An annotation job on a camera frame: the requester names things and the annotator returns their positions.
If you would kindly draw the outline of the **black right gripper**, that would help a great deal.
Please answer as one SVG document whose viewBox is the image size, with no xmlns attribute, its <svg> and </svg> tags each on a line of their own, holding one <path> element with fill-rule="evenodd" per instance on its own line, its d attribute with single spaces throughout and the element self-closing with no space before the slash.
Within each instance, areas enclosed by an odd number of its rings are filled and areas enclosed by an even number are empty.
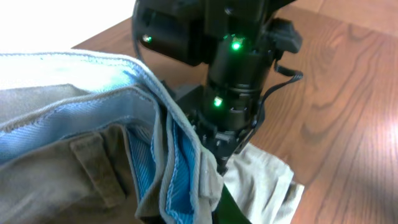
<svg viewBox="0 0 398 224">
<path fill-rule="evenodd" d="M 239 154 L 254 136 L 265 120 L 265 109 L 261 108 L 249 126 L 241 131 L 222 131 L 219 127 L 207 123 L 200 113 L 200 103 L 204 86 L 182 85 L 174 89 L 174 100 L 187 116 L 189 123 L 197 133 L 200 142 L 215 156 L 219 165 L 225 165 L 235 153 Z M 238 207 L 226 184 L 221 191 L 221 199 L 214 212 L 212 224 L 251 224 Z"/>
</svg>

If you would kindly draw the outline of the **khaki shorts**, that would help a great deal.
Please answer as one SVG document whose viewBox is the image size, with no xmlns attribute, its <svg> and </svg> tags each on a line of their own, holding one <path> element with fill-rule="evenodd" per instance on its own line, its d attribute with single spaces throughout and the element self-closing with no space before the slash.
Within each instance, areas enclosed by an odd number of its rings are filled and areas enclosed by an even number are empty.
<svg viewBox="0 0 398 224">
<path fill-rule="evenodd" d="M 1 55 L 2 223 L 212 223 L 225 183 L 142 62 Z"/>
</svg>

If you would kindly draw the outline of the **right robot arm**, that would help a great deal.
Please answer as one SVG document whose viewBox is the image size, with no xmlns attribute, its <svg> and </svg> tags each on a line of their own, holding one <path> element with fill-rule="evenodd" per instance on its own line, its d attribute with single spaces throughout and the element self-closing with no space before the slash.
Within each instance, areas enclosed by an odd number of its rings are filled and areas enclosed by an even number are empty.
<svg viewBox="0 0 398 224">
<path fill-rule="evenodd" d="M 296 54 L 302 37 L 292 22 L 277 18 L 285 1 L 137 1 L 135 49 L 197 66 L 208 66 L 206 83 L 172 93 L 201 144 L 226 178 L 213 213 L 215 223 L 289 223 L 303 187 L 280 159 L 250 144 L 263 124 L 265 101 L 280 85 L 263 88 L 270 72 L 289 83 L 303 74 L 279 64 Z"/>
</svg>

